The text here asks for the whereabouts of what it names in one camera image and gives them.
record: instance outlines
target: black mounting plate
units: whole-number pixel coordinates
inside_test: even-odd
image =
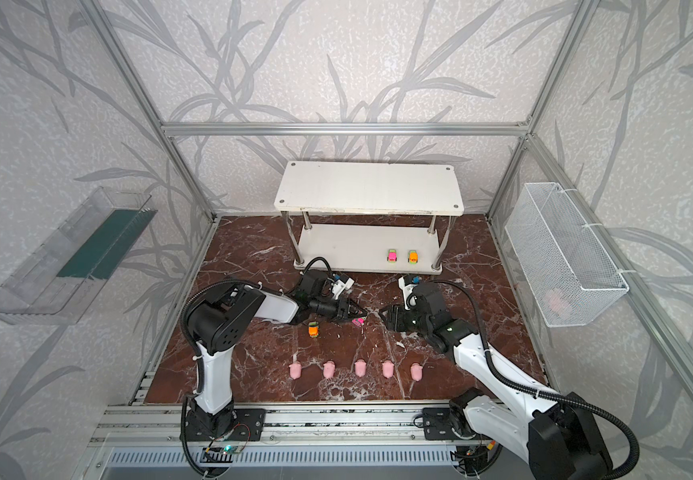
[[[266,410],[264,408],[235,408],[236,423],[242,425],[236,427],[234,431],[225,438],[225,442],[258,442],[261,440],[261,430],[264,429],[264,418]],[[187,437],[187,442],[209,442],[210,437],[199,430],[193,419],[194,413],[190,410],[187,412],[188,425],[184,428],[184,434]]]
[[[422,408],[426,440],[461,440],[450,422],[450,408]]]

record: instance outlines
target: green mat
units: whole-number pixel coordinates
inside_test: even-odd
[[[157,210],[113,210],[61,268],[58,276],[109,280],[156,213]]]

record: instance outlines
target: pink toy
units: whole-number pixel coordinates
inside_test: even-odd
[[[301,376],[301,364],[299,362],[293,362],[289,366],[290,368],[290,378],[297,379]]]
[[[391,379],[392,375],[394,375],[394,363],[392,363],[391,360],[386,360],[383,365],[381,365],[381,373],[383,373],[384,377],[387,379]]]
[[[332,379],[333,378],[333,373],[336,372],[336,364],[333,363],[331,360],[328,360],[325,362],[325,365],[322,366],[322,376],[324,376],[327,379]]]
[[[414,363],[410,366],[410,378],[412,378],[414,382],[418,382],[421,379],[421,370],[422,368],[418,363]]]
[[[357,376],[365,376],[366,363],[365,360],[357,360],[354,362],[354,374]]]

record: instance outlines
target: white wire mesh basket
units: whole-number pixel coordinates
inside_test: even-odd
[[[588,325],[629,291],[560,184],[525,184],[506,234],[547,326]]]

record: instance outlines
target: wall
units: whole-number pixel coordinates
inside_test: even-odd
[[[576,1],[102,3],[164,120],[442,123],[525,120]],[[321,158],[455,164],[484,213],[516,139],[179,142],[217,211],[273,211],[287,161]]]
[[[208,227],[74,2],[0,2],[0,283],[103,185],[158,209],[74,326],[0,321],[0,478],[69,478]]]
[[[693,2],[611,5],[595,12],[539,137],[693,346]],[[633,478],[693,478],[693,404],[629,304],[586,327],[545,327],[503,233],[525,181],[546,181],[530,155],[493,222],[550,375],[629,422],[643,455]]]

